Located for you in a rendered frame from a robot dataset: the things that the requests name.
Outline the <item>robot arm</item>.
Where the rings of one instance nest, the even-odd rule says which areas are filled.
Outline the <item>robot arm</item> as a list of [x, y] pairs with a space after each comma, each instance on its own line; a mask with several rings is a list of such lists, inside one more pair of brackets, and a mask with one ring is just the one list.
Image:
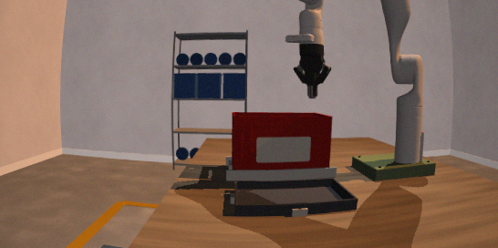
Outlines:
[[[306, 3], [299, 14], [299, 35], [286, 36], [288, 43], [324, 45], [322, 11], [324, 0], [299, 0]], [[410, 20], [410, 0], [380, 0], [389, 37], [391, 74], [396, 84], [413, 84], [410, 92], [397, 97], [394, 161], [422, 162], [424, 131], [423, 65], [419, 55], [401, 55], [400, 41]], [[313, 10], [313, 11], [312, 11]], [[303, 35], [301, 35], [303, 34]]]

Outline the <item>red bottle crate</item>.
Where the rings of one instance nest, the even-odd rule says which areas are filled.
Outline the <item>red bottle crate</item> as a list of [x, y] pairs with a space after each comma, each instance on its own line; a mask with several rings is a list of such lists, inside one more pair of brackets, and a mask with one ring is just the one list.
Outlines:
[[331, 141], [319, 113], [232, 112], [233, 169], [329, 167]]

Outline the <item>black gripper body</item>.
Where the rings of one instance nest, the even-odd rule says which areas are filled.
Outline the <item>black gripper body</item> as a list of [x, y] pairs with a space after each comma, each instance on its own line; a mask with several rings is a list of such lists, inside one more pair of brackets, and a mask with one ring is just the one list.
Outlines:
[[301, 44], [299, 45], [299, 55], [301, 56], [299, 64], [304, 69], [304, 62], [308, 63], [308, 72], [311, 72], [310, 62], [315, 62], [315, 74], [320, 73], [324, 59], [324, 46], [320, 44]]

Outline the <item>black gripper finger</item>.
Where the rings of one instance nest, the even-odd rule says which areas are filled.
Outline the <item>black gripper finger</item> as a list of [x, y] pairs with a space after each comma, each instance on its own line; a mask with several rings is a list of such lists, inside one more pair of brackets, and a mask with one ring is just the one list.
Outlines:
[[297, 67], [294, 67], [294, 71], [296, 72], [296, 74], [299, 77], [299, 79], [301, 80], [301, 82], [307, 84], [307, 95], [309, 98], [311, 98], [310, 97], [310, 86], [312, 86], [312, 85], [311, 85], [311, 77], [310, 77], [309, 72], [308, 72], [308, 63], [307, 62], [304, 62], [304, 69], [305, 69], [305, 73], [303, 72], [304, 70], [300, 66], [300, 64]]
[[327, 66], [323, 61], [322, 71], [321, 71], [321, 73], [319, 73], [320, 74], [319, 75], [319, 74], [315, 74], [316, 63], [312, 61], [310, 66], [311, 66], [310, 77], [311, 77], [311, 85], [312, 85], [312, 86], [310, 86], [310, 97], [316, 98], [317, 97], [317, 86], [319, 84], [322, 84], [325, 81], [325, 79], [327, 78], [327, 75], [331, 71], [331, 67]]

